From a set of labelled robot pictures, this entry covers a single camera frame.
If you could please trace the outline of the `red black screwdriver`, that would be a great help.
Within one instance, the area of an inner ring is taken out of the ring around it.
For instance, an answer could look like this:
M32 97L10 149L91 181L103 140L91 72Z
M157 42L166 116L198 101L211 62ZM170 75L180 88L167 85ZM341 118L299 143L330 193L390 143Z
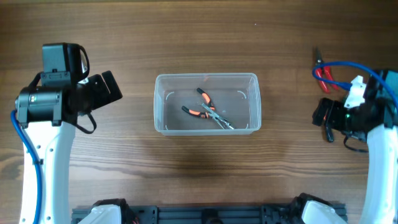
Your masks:
M325 136L326 136L326 140L328 142L332 143L332 142L334 142L334 135L333 135L332 129L329 127L329 124L328 124L328 115L329 115L329 112L327 111L324 116Z

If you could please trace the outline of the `orange black needle-nose pliers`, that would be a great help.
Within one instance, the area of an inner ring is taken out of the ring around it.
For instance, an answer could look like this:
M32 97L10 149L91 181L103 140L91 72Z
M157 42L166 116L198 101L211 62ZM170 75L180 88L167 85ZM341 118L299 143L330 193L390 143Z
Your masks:
M199 94L201 94L201 96L203 97L204 103L207 106L209 106L212 110L214 110L216 112L216 108L215 108L214 103L213 103L212 99L210 98L209 94L206 93L201 88L197 88L197 92ZM182 110L184 112L186 112L187 114L189 114L190 116L194 116L194 117L201 118L201 119L211 119L206 114L206 111L205 112L199 112L199 111L188 109L186 106L182 106Z

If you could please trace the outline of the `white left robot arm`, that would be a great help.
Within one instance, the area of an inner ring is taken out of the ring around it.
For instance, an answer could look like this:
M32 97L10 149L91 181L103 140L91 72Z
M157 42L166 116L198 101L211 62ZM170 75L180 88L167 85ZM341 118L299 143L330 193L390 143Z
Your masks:
M12 124L23 143L24 174L20 223L69 223L69 166L78 124L92 111L123 97L113 74L87 77L71 72L40 72L21 90Z

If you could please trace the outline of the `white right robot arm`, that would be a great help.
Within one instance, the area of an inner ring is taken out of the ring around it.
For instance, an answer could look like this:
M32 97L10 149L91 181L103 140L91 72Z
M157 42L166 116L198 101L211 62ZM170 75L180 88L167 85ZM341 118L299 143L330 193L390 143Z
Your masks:
M347 108L322 98L313 124L366 142L369 168L360 223L394 223L397 215L397 115L385 101Z

